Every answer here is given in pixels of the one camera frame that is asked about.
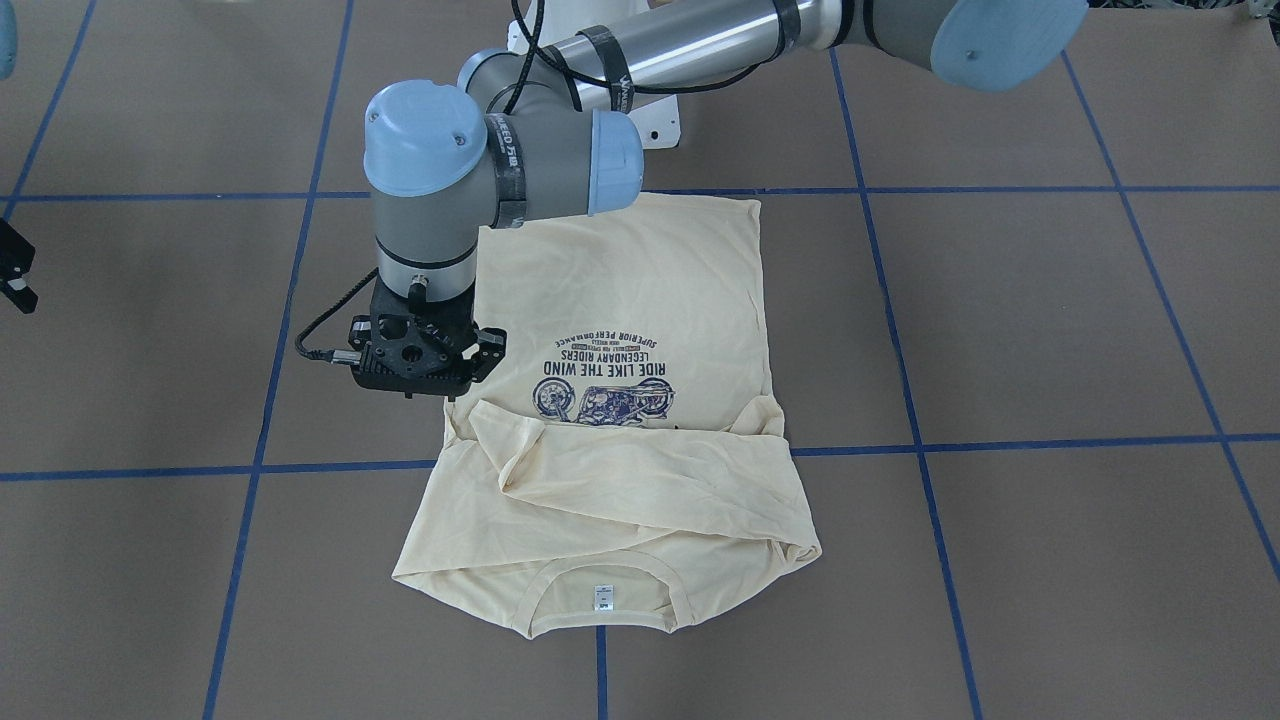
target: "floor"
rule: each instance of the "floor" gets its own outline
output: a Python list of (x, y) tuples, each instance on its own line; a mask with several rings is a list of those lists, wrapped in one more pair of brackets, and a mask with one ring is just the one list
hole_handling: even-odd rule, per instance
[(0, 716), (1280, 716), (1280, 53), (1240, 8), (1092, 10), (1000, 96), (841, 47), (687, 99), (645, 186), (763, 202), (826, 555), (529, 642), (389, 577), (439, 400), (287, 342), (374, 261), (367, 99), (507, 4), (15, 6)]

